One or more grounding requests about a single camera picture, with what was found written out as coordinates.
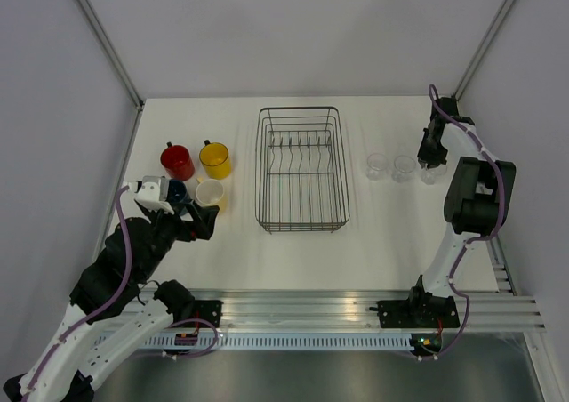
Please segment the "clear glass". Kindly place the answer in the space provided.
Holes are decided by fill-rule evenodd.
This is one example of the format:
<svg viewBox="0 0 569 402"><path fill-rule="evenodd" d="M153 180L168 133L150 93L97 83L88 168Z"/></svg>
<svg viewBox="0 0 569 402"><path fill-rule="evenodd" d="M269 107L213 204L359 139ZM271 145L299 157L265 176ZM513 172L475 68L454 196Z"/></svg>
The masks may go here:
<svg viewBox="0 0 569 402"><path fill-rule="evenodd" d="M389 172L389 161L380 153L372 153L366 160L366 177L370 181L379 181L387 176Z"/></svg>
<svg viewBox="0 0 569 402"><path fill-rule="evenodd" d="M425 167L421 169L421 181L426 185L435 185L447 172L447 165Z"/></svg>
<svg viewBox="0 0 569 402"><path fill-rule="evenodd" d="M392 179L397 183L409 181L416 168L416 162L412 157L399 155L393 161Z"/></svg>

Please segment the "pale yellow mug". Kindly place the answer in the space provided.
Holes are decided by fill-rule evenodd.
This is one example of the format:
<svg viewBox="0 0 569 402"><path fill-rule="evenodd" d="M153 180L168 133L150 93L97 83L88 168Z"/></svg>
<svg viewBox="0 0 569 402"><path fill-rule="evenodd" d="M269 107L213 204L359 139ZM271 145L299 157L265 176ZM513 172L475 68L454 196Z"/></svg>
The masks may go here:
<svg viewBox="0 0 569 402"><path fill-rule="evenodd" d="M196 201L203 207L218 206L219 214L227 209L228 197L223 184L215 179L199 179L195 190Z"/></svg>

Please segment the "blue mug black handle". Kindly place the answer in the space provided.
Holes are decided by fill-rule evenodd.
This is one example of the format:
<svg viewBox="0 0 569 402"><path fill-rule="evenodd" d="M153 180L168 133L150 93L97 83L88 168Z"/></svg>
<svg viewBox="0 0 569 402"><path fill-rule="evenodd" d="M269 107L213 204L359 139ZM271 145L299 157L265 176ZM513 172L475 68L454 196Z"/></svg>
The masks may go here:
<svg viewBox="0 0 569 402"><path fill-rule="evenodd" d="M179 216L184 216L188 213L186 204L190 201L190 197L183 181L169 180L166 200Z"/></svg>

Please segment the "yellow mug black handle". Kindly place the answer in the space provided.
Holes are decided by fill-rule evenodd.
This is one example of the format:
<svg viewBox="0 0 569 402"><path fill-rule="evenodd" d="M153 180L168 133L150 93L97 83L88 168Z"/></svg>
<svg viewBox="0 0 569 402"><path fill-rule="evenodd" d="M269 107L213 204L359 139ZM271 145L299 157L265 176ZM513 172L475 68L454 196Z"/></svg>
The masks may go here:
<svg viewBox="0 0 569 402"><path fill-rule="evenodd" d="M199 160L210 179L223 180L231 174L229 150L222 143L205 140L199 152Z"/></svg>

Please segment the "red mug black handle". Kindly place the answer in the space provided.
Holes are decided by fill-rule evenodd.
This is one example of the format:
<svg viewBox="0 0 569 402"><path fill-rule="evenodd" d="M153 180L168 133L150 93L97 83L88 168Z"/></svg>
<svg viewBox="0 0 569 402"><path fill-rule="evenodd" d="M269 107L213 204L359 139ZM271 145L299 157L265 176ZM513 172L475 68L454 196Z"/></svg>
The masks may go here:
<svg viewBox="0 0 569 402"><path fill-rule="evenodd" d="M168 141L160 155L160 164L168 175L178 181L188 181L195 173L193 160L186 147Z"/></svg>

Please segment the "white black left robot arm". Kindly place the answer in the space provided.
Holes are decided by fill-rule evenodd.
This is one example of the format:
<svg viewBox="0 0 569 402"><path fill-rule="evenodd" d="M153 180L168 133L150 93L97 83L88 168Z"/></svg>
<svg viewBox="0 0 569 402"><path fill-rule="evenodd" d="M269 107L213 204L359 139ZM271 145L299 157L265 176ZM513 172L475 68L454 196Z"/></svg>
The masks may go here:
<svg viewBox="0 0 569 402"><path fill-rule="evenodd" d="M217 329L196 308L191 292L176 280L160 284L142 311L105 341L98 339L112 318L140 295L177 241L211 238L217 206L183 204L190 218L144 209L142 217L121 217L97 260L79 278L64 318L48 347L25 374L4 384L11 401L91 401L110 374L149 337L171 327Z"/></svg>

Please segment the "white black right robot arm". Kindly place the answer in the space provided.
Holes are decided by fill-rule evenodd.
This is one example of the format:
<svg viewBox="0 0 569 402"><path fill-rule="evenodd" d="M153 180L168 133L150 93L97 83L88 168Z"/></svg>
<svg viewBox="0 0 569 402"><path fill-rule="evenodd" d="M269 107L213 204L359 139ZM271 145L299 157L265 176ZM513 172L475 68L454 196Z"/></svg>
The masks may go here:
<svg viewBox="0 0 569 402"><path fill-rule="evenodd" d="M434 260L410 290L405 314L416 328L460 325L455 284L461 262L470 248L497 236L503 226L516 177L516 166L498 159L477 136L474 122L459 114L457 100L430 94L428 126L418 151L424 171L457 158L445 195L446 230Z"/></svg>

